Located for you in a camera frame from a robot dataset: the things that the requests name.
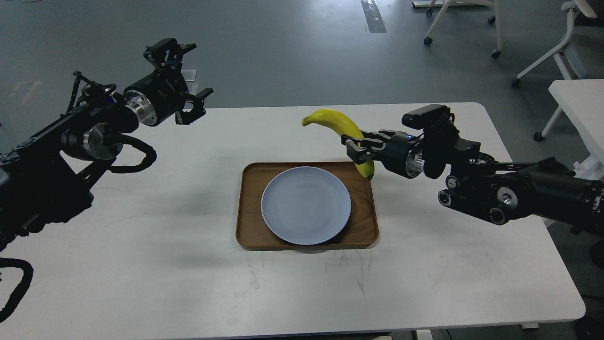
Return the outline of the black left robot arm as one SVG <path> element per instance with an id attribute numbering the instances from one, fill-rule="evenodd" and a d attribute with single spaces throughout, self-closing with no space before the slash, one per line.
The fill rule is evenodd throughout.
<path id="1" fill-rule="evenodd" d="M 91 207 L 91 188 L 105 172 L 137 173 L 153 165 L 155 149 L 132 137 L 139 125 L 155 127 L 171 116 L 190 125 L 206 114 L 213 93 L 188 90 L 183 56 L 196 44 L 166 38 L 144 51 L 153 71 L 122 94 L 74 72 L 67 110 L 1 157 L 0 247 L 54 222 L 68 222 Z"/>

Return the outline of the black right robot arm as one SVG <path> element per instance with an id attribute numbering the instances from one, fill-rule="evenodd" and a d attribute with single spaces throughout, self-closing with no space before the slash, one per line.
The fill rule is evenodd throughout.
<path id="1" fill-rule="evenodd" d="M 341 138 L 356 164 L 381 162 L 388 171 L 409 179 L 440 177 L 446 166 L 446 189 L 440 204 L 496 225 L 537 215 L 603 235 L 602 181 L 575 176 L 555 158 L 533 163 L 502 163 L 482 153 L 480 142 L 460 137 L 449 106 L 427 105 L 403 115 L 402 124 L 422 130 L 420 136 L 403 131 L 363 131 L 359 138 Z"/>

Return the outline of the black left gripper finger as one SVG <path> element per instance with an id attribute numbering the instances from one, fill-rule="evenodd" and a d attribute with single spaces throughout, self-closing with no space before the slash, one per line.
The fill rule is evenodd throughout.
<path id="1" fill-rule="evenodd" d="M 181 72 L 184 54 L 195 48 L 197 48 L 196 43 L 178 43 L 175 38 L 166 38 L 153 46 L 147 46 L 143 57 L 153 65 L 157 75 L 162 75 L 168 70 Z"/>
<path id="2" fill-rule="evenodd" d="M 204 88 L 196 95 L 190 94 L 188 91 L 181 91 L 179 93 L 178 110 L 175 113 L 175 123 L 177 125 L 190 125 L 205 116 L 205 99 L 213 93 L 213 88 Z"/>

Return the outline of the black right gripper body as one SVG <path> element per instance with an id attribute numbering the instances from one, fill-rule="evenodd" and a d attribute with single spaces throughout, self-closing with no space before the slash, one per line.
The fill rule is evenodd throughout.
<path id="1" fill-rule="evenodd" d="M 384 147 L 379 150 L 377 161 L 386 170 L 399 176 L 413 179 L 423 172 L 421 148 L 418 137 L 407 133 L 380 133 L 384 136 Z"/>

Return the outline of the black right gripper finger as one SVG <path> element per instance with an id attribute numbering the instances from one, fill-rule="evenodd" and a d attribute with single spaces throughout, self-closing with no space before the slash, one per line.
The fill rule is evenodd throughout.
<path id="1" fill-rule="evenodd" d="M 386 131 L 368 132 L 361 131 L 362 137 L 352 137 L 348 134 L 341 135 L 341 144 L 346 145 L 349 141 L 357 147 L 384 147 L 392 137 Z"/>
<path id="2" fill-rule="evenodd" d="M 381 162 L 382 141 L 346 141 L 346 153 L 355 164 Z"/>

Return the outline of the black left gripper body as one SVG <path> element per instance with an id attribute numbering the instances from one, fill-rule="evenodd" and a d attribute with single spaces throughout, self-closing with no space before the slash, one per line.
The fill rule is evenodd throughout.
<path id="1" fill-rule="evenodd" d="M 128 86 L 124 98 L 140 123 L 155 127 L 184 108 L 183 93 L 188 87 L 180 72 L 153 72 Z"/>

